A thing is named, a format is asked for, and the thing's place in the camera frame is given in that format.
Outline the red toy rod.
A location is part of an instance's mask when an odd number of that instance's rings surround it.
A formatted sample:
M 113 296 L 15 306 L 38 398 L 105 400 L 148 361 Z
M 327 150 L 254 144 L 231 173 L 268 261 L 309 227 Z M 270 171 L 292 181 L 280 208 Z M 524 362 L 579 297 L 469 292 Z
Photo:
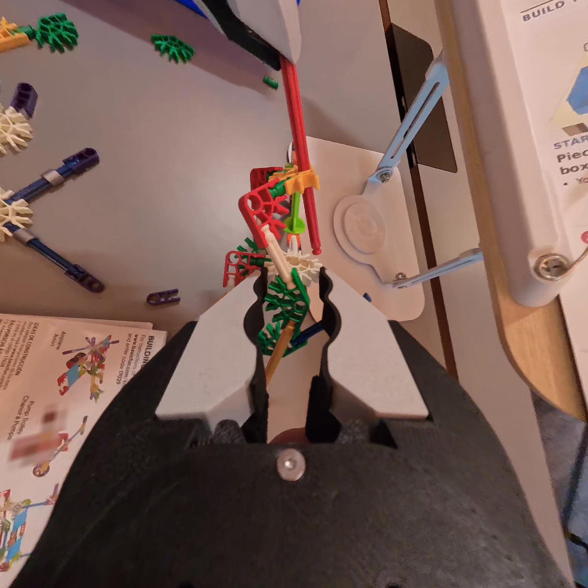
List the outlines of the red toy rod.
M 299 91 L 298 72 L 296 65 L 291 63 L 283 55 L 280 55 L 280 63 L 286 96 L 286 103 L 288 105 L 293 145 L 295 147 L 295 153 L 298 162 L 298 169 L 300 171 L 305 172 L 311 169 L 311 163 L 309 160 L 307 150 L 306 130 L 303 117 L 302 102 Z M 315 197 L 312 187 L 308 187 L 305 189 L 303 195 L 303 202 L 305 207 L 307 230 L 311 243 L 312 253 L 314 255 L 319 255 L 321 254 L 319 224 L 316 213 Z

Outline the white toy booklet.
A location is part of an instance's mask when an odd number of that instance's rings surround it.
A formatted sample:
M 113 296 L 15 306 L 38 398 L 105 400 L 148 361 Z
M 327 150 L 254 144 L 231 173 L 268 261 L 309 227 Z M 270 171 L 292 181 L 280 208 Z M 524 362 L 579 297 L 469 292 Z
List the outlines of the white toy booklet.
M 153 330 L 153 324 L 150 322 L 141 321 L 124 321 L 124 320 L 110 320 L 110 319 L 89 319 L 89 318 L 67 318 L 67 317 L 55 317 L 55 316 L 37 316 L 37 315 L 22 315 L 22 314 L 11 314 L 1 313 L 1 319 L 18 319 L 18 320 L 33 320 L 35 321 L 55 321 L 60 320 L 62 322 L 69 321 L 75 323 L 92 323 L 94 325 L 101 326 L 115 326 L 115 327 L 130 327 L 131 329 L 146 329 Z

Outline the colourful construction toy model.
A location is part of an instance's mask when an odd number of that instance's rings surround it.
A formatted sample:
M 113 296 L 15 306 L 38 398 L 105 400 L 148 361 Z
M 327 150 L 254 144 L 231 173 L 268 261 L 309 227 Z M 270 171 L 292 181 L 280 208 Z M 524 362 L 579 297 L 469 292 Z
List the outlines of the colourful construction toy model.
M 300 248 L 299 237 L 307 229 L 300 203 L 305 189 L 318 189 L 320 183 L 312 166 L 300 171 L 296 161 L 254 168 L 250 181 L 250 191 L 239 199 L 239 210 L 252 237 L 246 239 L 246 246 L 227 253 L 223 287 L 230 291 L 255 270 L 268 272 L 264 309 L 272 317 L 257 342 L 269 358 L 265 368 L 269 383 L 281 359 L 306 345 L 293 347 L 290 340 L 302 331 L 311 305 L 308 289 L 318 283 L 322 264 Z

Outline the printed instruction sheet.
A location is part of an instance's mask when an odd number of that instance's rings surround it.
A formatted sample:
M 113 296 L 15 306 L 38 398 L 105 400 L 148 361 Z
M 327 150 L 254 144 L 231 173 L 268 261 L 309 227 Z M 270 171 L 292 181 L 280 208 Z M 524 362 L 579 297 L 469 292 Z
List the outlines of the printed instruction sheet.
M 587 382 L 587 1 L 497 1 L 480 9 L 492 121 L 483 170 L 509 294 L 559 296 Z

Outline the blue rod cross assembly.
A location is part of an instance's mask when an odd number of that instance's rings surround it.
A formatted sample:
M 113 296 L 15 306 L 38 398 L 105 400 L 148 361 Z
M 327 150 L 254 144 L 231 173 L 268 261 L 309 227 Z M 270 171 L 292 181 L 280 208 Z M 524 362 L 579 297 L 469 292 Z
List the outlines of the blue rod cross assembly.
M 37 101 L 38 94 L 33 85 L 20 82 L 9 107 L 14 107 L 23 114 L 30 124 L 29 120 L 35 112 Z M 60 187 L 70 178 L 79 176 L 98 164 L 97 151 L 93 148 L 85 148 L 63 159 L 62 165 L 57 169 L 48 170 L 41 174 L 40 179 L 16 192 L 1 189 L 1 242 L 10 238 L 15 239 L 50 260 L 70 279 L 92 293 L 103 292 L 104 283 L 86 269 L 57 254 L 30 232 L 28 227 L 33 223 L 33 212 L 29 204 L 50 190 Z

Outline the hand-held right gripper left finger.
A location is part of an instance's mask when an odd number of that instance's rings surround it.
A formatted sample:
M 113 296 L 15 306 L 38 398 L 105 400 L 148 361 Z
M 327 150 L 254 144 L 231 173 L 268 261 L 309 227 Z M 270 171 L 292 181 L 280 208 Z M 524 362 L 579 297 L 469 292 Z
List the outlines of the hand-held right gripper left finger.
M 211 432 L 232 420 L 248 442 L 267 442 L 269 397 L 257 340 L 267 291 L 262 269 L 200 316 L 155 410 L 158 418 L 199 419 Z

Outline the illustrated toy leaflet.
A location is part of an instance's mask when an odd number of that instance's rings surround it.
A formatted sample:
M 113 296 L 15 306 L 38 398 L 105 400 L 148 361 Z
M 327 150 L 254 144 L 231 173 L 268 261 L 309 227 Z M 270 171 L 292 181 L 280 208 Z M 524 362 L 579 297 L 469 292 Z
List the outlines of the illustrated toy leaflet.
M 1 320 L 1 587 L 40 539 L 93 426 L 164 330 Z

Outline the cream snowflake toy connector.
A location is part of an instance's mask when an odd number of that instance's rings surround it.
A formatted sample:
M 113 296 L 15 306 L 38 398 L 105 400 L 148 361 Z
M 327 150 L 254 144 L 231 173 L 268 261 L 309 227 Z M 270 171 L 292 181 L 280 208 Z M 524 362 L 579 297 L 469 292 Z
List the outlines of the cream snowflake toy connector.
M 1 155 L 6 155 L 9 149 L 19 152 L 31 139 L 32 128 L 25 116 L 14 107 L 1 105 Z

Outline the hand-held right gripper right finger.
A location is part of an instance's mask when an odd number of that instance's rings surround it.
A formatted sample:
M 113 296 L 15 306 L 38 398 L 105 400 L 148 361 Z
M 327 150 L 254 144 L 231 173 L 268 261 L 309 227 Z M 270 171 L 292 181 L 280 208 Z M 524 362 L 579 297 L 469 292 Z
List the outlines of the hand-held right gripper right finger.
M 332 270 L 319 297 L 328 335 L 306 414 L 309 442 L 394 442 L 387 421 L 421 421 L 429 410 L 386 316 Z

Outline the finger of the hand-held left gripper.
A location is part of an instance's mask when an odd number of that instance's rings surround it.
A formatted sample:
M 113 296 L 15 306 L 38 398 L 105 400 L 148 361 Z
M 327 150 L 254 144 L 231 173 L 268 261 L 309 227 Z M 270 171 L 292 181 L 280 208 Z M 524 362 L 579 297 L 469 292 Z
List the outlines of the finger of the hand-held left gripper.
M 296 63 L 302 37 L 296 1 L 202 1 L 214 27 L 273 70 Z

